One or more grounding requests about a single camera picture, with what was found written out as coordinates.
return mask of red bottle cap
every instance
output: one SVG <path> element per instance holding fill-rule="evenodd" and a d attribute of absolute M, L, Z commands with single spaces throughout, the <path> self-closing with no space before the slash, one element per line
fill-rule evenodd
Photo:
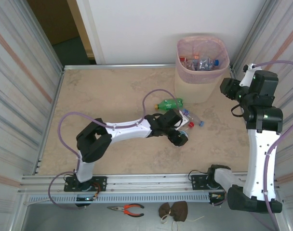
<path fill-rule="evenodd" d="M 188 127 L 189 128 L 193 128 L 195 126 L 195 124 L 193 123 L 193 122 L 190 122 L 189 124 L 188 124 Z"/>

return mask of marble surface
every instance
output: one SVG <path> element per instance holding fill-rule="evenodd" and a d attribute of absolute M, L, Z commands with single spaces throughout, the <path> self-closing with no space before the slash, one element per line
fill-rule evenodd
<path fill-rule="evenodd" d="M 73 170 L 77 159 L 58 139 L 60 118 L 71 111 L 82 112 L 104 122 L 124 122 L 142 116 L 142 99 L 151 90 L 163 88 L 174 93 L 174 69 L 67 70 L 53 116 L 39 174 L 55 175 Z M 237 104 L 220 93 L 219 81 L 207 102 L 186 108 L 205 121 L 193 128 L 189 141 L 175 147 L 167 137 L 131 139 L 109 146 L 95 163 L 94 174 L 154 174 L 206 171 L 211 164 L 223 164 L 232 171 L 247 171 L 249 141 L 242 118 L 230 109 Z M 146 100 L 147 114 L 154 104 L 169 98 L 155 92 Z M 62 124 L 65 142 L 76 148 L 76 136 L 90 121 L 71 115 Z"/>

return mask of brown cloth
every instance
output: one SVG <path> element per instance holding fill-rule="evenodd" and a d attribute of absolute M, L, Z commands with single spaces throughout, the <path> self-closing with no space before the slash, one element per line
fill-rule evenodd
<path fill-rule="evenodd" d="M 174 218 L 175 221 L 185 221 L 188 214 L 188 207 L 186 201 L 175 202 L 172 207 L 168 203 L 164 203 L 160 206 L 158 212 L 160 218 L 169 214 Z"/>

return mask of red pliers handle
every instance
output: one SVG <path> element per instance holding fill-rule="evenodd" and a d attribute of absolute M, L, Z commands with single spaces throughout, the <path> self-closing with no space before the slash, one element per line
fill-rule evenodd
<path fill-rule="evenodd" d="M 124 208 L 124 214 L 127 214 L 128 216 L 131 216 L 133 218 L 139 218 L 139 217 L 142 217 L 144 215 L 144 213 L 140 213 L 140 214 L 137 214 L 137 213 L 131 213 L 130 211 L 126 210 L 127 208 L 131 208 L 131 207 L 140 207 L 140 208 L 145 208 L 143 205 L 141 204 L 130 204 L 130 205 L 124 205 L 123 208 Z"/>

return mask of ventilated metal grate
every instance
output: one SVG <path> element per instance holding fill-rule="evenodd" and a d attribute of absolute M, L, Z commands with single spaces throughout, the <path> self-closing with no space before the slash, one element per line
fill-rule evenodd
<path fill-rule="evenodd" d="M 79 195 L 79 197 L 88 197 L 88 195 Z M 47 195 L 33 195 L 30 196 L 29 202 L 40 202 L 48 199 Z M 53 195 L 53 199 L 59 204 L 70 203 L 85 203 L 77 202 L 76 195 Z M 209 194 L 207 192 L 181 192 L 181 193 L 127 193 L 127 194 L 99 194 L 95 201 L 90 203 L 152 203 L 152 202 L 210 202 Z M 51 203 L 50 201 L 43 201 L 43 204 Z"/>

